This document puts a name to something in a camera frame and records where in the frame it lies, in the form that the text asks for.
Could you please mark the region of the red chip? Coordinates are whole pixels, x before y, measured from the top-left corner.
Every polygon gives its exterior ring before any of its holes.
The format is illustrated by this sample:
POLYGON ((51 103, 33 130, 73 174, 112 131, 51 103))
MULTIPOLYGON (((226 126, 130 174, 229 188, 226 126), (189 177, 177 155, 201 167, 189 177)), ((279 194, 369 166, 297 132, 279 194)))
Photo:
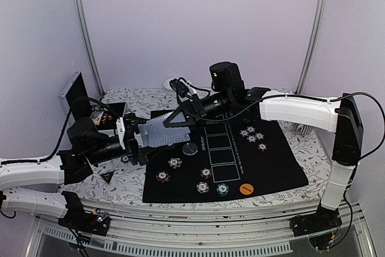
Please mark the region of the red chip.
POLYGON ((211 172, 210 169, 203 168, 203 169, 201 169, 201 171, 200 171, 200 176, 201 176, 203 179, 209 179, 209 178, 212 176, 212 172, 211 172))
POLYGON ((257 145, 257 148, 258 148, 258 150, 261 151, 261 152, 266 152, 266 151, 268 150, 267 145, 264 144, 264 143, 259 143, 259 144, 257 145))
POLYGON ((170 175, 167 172, 158 172, 156 179, 159 182, 166 183, 170 180, 170 175))

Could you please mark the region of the black triangular marker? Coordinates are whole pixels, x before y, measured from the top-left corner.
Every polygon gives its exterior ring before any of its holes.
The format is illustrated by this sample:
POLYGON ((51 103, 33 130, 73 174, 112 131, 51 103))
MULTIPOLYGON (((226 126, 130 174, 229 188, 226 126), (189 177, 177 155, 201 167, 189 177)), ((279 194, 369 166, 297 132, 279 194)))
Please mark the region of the black triangular marker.
POLYGON ((102 173, 102 174, 100 174, 99 176, 101 177, 101 179, 102 179, 106 184, 110 184, 110 183, 111 183, 111 180, 112 180, 112 177, 114 176, 114 171, 102 173))

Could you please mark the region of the silver poker chip case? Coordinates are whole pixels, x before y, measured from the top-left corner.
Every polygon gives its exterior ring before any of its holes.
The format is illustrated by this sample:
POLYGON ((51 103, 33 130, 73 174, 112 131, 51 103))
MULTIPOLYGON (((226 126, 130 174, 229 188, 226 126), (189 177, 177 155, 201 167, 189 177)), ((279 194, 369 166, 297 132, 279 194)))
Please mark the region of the silver poker chip case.
MULTIPOLYGON (((77 71, 70 77, 58 96, 66 114, 74 101, 80 97, 88 97, 88 93, 82 73, 77 71)), ((96 128, 100 131, 112 130, 116 127, 115 123, 117 118, 100 105, 91 103, 90 101, 82 101, 75 104, 69 117, 68 125, 73 125, 81 117, 90 117, 96 125, 96 128)))

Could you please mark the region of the green poker chip stack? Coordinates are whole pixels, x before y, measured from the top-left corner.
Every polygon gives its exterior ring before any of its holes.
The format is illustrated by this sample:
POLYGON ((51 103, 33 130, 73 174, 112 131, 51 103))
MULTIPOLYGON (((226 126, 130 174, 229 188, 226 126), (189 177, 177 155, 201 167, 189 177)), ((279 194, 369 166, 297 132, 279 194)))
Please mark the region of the green poker chip stack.
POLYGON ((121 162, 127 163, 129 161, 129 158, 127 156, 121 157, 121 162))

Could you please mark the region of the orange big blind button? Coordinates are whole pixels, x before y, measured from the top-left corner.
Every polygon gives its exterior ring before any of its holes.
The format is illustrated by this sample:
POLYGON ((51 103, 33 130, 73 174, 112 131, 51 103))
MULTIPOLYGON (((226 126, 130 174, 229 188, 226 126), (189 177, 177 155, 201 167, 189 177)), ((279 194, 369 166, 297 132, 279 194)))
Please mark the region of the orange big blind button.
POLYGON ((239 187, 239 192, 244 196, 249 196, 254 192, 254 187, 251 184, 242 184, 239 187))

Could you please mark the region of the blue card deck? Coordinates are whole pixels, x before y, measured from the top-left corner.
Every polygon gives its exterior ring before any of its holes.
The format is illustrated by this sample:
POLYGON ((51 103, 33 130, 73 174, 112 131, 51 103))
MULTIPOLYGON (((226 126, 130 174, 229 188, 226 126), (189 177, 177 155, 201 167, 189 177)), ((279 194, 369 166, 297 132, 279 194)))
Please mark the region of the blue card deck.
POLYGON ((190 141, 189 127, 166 128, 164 121, 171 116, 171 112, 162 114, 139 125, 139 134, 135 135, 139 147, 162 147, 176 143, 190 141))

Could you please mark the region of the right aluminium frame post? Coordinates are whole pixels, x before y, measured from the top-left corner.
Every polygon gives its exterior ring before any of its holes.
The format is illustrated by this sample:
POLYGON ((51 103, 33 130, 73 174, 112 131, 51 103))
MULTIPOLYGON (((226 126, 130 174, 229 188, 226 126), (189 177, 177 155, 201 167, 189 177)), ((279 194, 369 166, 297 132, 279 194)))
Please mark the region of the right aluminium frame post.
POLYGON ((301 94, 304 91, 307 77, 309 76, 326 1, 327 0, 316 0, 315 14, 313 17, 310 38, 304 56, 303 66, 299 75, 297 86, 295 88, 296 94, 301 94))

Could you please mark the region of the left aluminium frame post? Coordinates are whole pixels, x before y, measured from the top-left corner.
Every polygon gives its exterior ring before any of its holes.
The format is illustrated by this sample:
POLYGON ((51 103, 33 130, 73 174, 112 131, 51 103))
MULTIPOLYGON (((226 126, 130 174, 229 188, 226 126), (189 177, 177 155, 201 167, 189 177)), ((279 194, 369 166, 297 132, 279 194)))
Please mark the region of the left aluminium frame post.
POLYGON ((91 37, 88 30, 83 0, 73 0, 73 2, 74 2, 75 12, 78 18, 78 22, 79 22, 79 27, 80 27, 80 32, 82 36, 82 41, 85 48, 85 53, 90 66, 91 75, 99 96, 103 96, 105 94, 105 89, 102 84, 102 78, 99 72, 99 68, 97 66, 94 50, 91 43, 91 37))

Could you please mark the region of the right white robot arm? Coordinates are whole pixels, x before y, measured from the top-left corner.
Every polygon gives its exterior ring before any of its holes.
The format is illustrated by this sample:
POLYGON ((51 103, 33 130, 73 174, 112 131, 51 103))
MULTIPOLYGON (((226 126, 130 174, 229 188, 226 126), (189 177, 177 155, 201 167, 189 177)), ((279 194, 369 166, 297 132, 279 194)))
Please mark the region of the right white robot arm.
POLYGON ((185 125, 224 122, 254 117, 271 122, 289 122, 298 132, 318 129, 334 135, 331 171, 321 197, 320 209, 311 225, 323 231, 334 221, 334 212, 354 178, 362 157, 363 124, 353 94, 314 97, 283 93, 266 87, 246 88, 237 64, 224 61, 209 68, 211 88, 198 88, 183 77, 169 78, 164 88, 176 95, 177 113, 185 125))

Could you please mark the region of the white ribbed cup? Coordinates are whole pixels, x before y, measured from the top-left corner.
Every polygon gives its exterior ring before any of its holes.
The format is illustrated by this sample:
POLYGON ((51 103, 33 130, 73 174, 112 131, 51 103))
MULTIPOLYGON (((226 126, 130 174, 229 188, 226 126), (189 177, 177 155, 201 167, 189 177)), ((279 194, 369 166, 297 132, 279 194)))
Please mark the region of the white ribbed cup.
POLYGON ((299 135, 309 135, 311 133, 312 129, 313 129, 313 127, 310 125, 304 125, 304 124, 299 124, 299 123, 296 123, 294 125, 294 130, 299 135))

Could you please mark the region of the white chip cluster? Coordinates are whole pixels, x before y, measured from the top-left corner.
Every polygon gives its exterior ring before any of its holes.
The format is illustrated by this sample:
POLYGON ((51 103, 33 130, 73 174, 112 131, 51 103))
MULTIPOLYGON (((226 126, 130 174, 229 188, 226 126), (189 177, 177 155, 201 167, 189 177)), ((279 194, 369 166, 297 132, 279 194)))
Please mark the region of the white chip cluster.
POLYGON ((256 137, 254 135, 247 136, 247 141, 249 143, 254 143, 256 141, 256 137))
POLYGON ((258 133, 258 134, 256 134, 256 138, 258 140, 263 140, 264 139, 264 135, 262 133, 258 133))
POLYGON ((248 131, 249 133, 253 134, 253 133, 255 133, 256 130, 255 130, 254 127, 249 126, 249 127, 247 128, 247 131, 248 131))

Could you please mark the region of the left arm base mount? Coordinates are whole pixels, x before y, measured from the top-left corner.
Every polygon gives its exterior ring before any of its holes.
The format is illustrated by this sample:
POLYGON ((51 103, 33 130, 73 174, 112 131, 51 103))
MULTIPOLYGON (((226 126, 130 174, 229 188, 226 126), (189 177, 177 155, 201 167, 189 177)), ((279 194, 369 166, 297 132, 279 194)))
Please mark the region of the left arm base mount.
POLYGON ((58 219, 60 226, 74 231, 86 232, 105 237, 108 233, 111 218, 107 212, 68 210, 63 218, 58 219))

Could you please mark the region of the clear dealer button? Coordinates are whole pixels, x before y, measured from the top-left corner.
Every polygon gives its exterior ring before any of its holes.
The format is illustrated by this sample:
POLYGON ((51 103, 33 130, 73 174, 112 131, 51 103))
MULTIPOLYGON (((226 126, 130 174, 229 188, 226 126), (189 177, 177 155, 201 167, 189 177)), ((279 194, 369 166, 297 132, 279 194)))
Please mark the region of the clear dealer button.
POLYGON ((187 142, 182 147, 182 152, 186 156, 193 156, 198 152, 198 147, 192 142, 187 142))

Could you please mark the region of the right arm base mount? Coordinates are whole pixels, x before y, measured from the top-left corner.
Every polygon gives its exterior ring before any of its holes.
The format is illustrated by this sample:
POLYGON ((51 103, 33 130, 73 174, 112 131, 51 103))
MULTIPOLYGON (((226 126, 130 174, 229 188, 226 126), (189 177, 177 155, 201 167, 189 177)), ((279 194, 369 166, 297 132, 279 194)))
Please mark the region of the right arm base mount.
POLYGON ((340 228, 342 218, 338 209, 326 209, 319 205, 314 213, 292 217, 289 226, 297 237, 340 228))

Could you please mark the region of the aluminium frame post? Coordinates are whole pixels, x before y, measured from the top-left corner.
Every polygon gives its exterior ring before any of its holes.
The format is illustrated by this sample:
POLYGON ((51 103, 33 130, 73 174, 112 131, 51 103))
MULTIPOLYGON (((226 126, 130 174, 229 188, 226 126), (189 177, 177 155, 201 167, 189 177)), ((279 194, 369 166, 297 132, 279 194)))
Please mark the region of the aluminium frame post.
POLYGON ((307 77, 309 76, 326 1, 327 0, 316 0, 315 14, 313 17, 310 38, 304 56, 303 66, 299 75, 297 86, 295 88, 296 94, 301 94, 304 91, 307 77))
POLYGON ((99 68, 97 66, 94 50, 91 43, 91 37, 88 30, 83 0, 73 0, 73 2, 74 2, 75 12, 78 18, 78 22, 79 22, 79 27, 80 27, 80 32, 82 36, 82 41, 85 48, 85 53, 90 66, 91 75, 99 96, 103 96, 105 94, 105 89, 102 84, 102 78, 99 72, 99 68))

